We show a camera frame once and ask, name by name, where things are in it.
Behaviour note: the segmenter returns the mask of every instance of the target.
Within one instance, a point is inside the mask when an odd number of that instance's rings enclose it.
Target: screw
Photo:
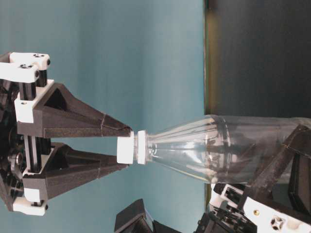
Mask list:
[[[16,160],[15,160],[15,162],[16,162],[17,165],[20,165],[22,161],[23,161],[23,155],[22,155],[21,153],[18,153],[18,154],[16,155]]]
[[[258,216],[260,214],[259,210],[254,210],[254,215]]]

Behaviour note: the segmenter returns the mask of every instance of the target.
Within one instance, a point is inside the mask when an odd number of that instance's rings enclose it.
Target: plastic bottle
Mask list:
[[[160,133],[119,137],[118,162],[157,162],[207,183],[247,183],[298,124],[311,126],[311,120],[207,115]]]

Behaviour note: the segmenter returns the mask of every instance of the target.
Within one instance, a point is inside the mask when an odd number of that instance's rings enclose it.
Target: black plastic part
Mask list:
[[[287,215],[299,219],[303,222],[311,223],[310,215],[306,215],[301,211],[292,210],[280,203],[273,201],[269,197],[272,191],[272,187],[277,183],[278,179],[285,171],[286,167],[294,158],[294,156],[303,156],[308,158],[308,156],[296,153],[297,151],[304,151],[304,147],[309,147],[309,137],[301,137],[301,135],[305,135],[306,133],[311,133],[310,129],[306,126],[298,125],[297,128],[291,133],[291,135],[284,141],[283,145],[280,146],[278,151],[276,151],[275,154],[271,157],[271,161],[264,166],[260,165],[260,169],[257,171],[253,179],[247,184],[243,192],[242,198],[238,204],[239,210],[243,211],[245,201],[248,197],[250,197],[264,205],[279,210],[282,213],[286,213]]]
[[[42,154],[50,154],[51,152],[51,139],[50,138],[42,138],[40,137],[40,145],[41,145],[41,153]]]
[[[131,132],[129,126],[76,99],[60,83],[54,83],[33,113],[33,124],[17,123],[19,134],[53,138],[130,136]]]
[[[40,70],[39,71],[39,78],[35,82],[35,85],[39,86],[39,87],[45,87],[47,83],[48,83],[47,70]]]
[[[18,83],[21,100],[34,100],[36,97],[35,83]]]
[[[118,164],[116,156],[73,150],[62,143],[52,143],[52,148],[42,172],[23,177],[24,187],[39,189],[41,200],[49,200],[128,167]]]
[[[157,221],[153,221],[153,231],[147,224],[143,199],[139,199],[116,216],[114,233],[180,233]]]
[[[141,218],[146,218],[143,199],[139,199],[116,216],[115,233],[121,233],[131,225],[135,225]]]
[[[180,233],[170,227],[167,227],[157,221],[153,221],[154,233]]]
[[[311,159],[295,156],[288,195],[294,210],[311,214]]]
[[[234,231],[223,224],[213,213],[204,213],[194,233],[234,233]]]

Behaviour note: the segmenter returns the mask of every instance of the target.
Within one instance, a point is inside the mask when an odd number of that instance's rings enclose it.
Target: blue background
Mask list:
[[[48,53],[48,78],[135,131],[204,114],[202,0],[0,0],[0,35],[0,54]],[[116,154],[115,138],[58,141]],[[157,221],[193,232],[204,184],[157,164],[133,165],[50,200],[44,217],[1,204],[0,231],[111,233],[115,215],[139,198]]]

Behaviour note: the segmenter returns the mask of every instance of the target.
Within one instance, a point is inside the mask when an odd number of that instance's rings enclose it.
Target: white bracket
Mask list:
[[[36,65],[39,70],[47,70],[50,62],[50,56],[48,54],[34,52],[12,52],[10,54],[10,63]]]
[[[39,78],[36,65],[0,62],[0,79],[19,83],[34,83]]]
[[[119,164],[132,164],[134,159],[134,132],[130,137],[118,137],[117,162]]]
[[[32,203],[24,197],[17,197],[13,203],[13,211],[22,212],[26,215],[43,216],[46,212],[47,202],[44,201],[41,206],[32,206]]]
[[[16,100],[14,101],[16,121],[23,123],[33,123],[34,114],[33,109],[37,103],[42,99],[42,97],[47,93],[50,87],[53,85],[54,80],[48,79],[48,83],[45,87],[36,87],[36,97],[34,100],[21,100],[18,94]]]
[[[39,78],[39,70],[47,70],[50,63],[48,54],[12,52],[10,63],[0,63],[0,79],[34,83]]]
[[[246,199],[243,210],[245,216],[257,225],[258,233],[311,233],[311,225],[251,198]]]
[[[212,193],[211,193],[211,199],[209,201],[209,203],[212,205],[212,206],[215,206],[217,208],[220,208],[221,204],[223,203],[223,201],[227,201],[228,202],[228,205],[232,206],[233,208],[237,208],[238,205],[235,204],[233,201],[231,201],[229,198],[227,198],[225,196],[225,193],[227,191],[228,188],[231,188],[233,189],[235,192],[237,192],[238,194],[243,194],[243,191],[237,189],[236,187],[233,187],[229,184],[226,184],[222,193],[221,194],[218,194],[214,191],[214,186],[215,184],[212,184]]]

